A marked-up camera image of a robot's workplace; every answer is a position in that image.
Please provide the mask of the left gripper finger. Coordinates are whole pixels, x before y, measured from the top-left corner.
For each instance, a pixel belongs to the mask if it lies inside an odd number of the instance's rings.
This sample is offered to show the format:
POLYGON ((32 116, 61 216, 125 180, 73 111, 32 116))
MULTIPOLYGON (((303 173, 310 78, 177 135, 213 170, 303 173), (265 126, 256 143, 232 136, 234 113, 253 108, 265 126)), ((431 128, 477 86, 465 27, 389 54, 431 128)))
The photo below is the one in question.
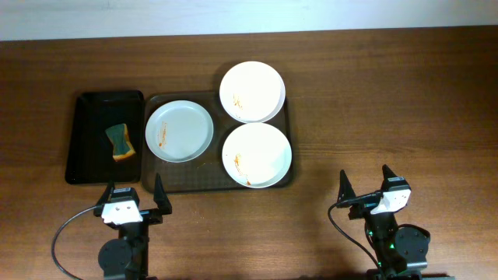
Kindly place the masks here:
POLYGON ((110 180, 108 182, 103 194, 100 196, 99 200, 95 204, 95 208, 93 210, 94 216, 101 216, 102 215, 103 208, 104 208, 105 204, 108 203, 110 196, 113 193, 114 189, 115 189, 115 184, 112 180, 110 180))
POLYGON ((155 177, 153 200, 156 203, 157 209, 161 215, 170 215, 172 213, 172 205, 163 189, 163 183, 158 173, 155 177))

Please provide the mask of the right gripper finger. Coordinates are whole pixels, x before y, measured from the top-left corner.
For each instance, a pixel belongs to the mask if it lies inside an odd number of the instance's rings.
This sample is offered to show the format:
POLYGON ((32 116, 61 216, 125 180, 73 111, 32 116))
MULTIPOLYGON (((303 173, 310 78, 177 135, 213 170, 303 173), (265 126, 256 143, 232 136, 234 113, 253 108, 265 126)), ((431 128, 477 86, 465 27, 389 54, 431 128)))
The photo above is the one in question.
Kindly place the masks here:
POLYGON ((349 206, 351 200, 356 198, 356 194, 352 188, 349 178, 347 177, 344 170, 340 170, 339 173, 339 190, 338 198, 336 201, 336 206, 338 208, 346 208, 349 206))
POLYGON ((382 173, 384 179, 381 185, 381 190, 387 191, 397 182, 397 175, 386 164, 382 166, 382 173))

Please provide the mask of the green and yellow sponge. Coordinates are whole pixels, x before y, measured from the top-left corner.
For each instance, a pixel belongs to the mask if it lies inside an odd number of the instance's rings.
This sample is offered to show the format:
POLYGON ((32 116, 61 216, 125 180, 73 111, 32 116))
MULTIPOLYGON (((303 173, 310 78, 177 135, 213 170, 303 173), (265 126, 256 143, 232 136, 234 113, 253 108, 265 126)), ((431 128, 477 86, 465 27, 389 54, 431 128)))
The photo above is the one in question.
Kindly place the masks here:
POLYGON ((136 151, 130 141, 128 126, 126 124, 116 124, 105 130, 106 136, 113 146, 113 160, 120 162, 131 158, 136 151))

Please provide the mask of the white plate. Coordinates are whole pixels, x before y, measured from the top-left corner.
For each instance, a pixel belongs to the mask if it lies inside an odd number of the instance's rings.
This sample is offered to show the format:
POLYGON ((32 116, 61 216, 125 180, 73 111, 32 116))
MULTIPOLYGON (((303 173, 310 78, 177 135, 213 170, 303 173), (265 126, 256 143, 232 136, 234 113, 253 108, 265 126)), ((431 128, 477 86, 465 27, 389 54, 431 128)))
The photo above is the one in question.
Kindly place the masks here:
POLYGON ((293 151, 289 139, 266 123, 243 124, 226 138, 222 148, 225 171, 249 188, 276 185, 289 172, 293 151))
POLYGON ((223 109, 236 121, 266 122, 283 107, 286 87, 270 65, 245 61, 230 68, 219 86, 223 109))
POLYGON ((214 123, 201 105, 175 100, 156 109, 146 123, 149 150, 169 163, 183 163, 199 157, 210 145, 214 123))

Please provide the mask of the white plate top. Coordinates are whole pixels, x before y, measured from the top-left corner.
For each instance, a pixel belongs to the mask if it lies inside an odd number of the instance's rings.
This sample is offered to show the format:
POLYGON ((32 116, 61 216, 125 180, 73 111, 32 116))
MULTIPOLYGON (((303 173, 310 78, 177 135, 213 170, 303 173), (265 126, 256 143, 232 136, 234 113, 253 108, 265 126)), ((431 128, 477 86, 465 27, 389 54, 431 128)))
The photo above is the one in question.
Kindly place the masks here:
POLYGON ((230 68, 219 86, 223 109, 236 121, 266 122, 283 107, 286 87, 270 65, 245 61, 230 68))

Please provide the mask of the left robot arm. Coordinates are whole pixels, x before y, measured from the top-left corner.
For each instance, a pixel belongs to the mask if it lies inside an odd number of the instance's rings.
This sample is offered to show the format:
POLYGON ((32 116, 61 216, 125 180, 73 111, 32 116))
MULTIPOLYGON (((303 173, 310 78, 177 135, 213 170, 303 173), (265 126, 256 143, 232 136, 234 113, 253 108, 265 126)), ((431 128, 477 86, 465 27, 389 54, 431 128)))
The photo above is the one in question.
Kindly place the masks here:
POLYGON ((149 275, 149 227, 163 222, 172 213, 172 205, 160 175, 156 175, 153 192, 155 208, 141 210, 133 187, 115 187, 113 181, 96 203, 93 214, 118 231, 118 238, 106 242, 98 254, 103 277, 112 280, 146 280, 149 275))

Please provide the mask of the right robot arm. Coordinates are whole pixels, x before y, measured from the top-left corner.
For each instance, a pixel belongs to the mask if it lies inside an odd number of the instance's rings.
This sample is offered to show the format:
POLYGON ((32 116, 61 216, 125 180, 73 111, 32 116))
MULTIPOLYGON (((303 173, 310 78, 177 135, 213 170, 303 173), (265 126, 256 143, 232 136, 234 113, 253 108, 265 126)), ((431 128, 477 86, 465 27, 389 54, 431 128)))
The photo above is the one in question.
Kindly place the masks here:
POLYGON ((411 224, 399 225, 395 213, 409 202, 412 189, 404 177, 382 166, 381 188, 357 196, 344 170, 339 174, 338 199, 331 208, 348 208, 349 219, 362 219, 367 242, 374 250, 367 255, 376 265, 369 279, 421 279, 427 268, 430 233, 411 224))

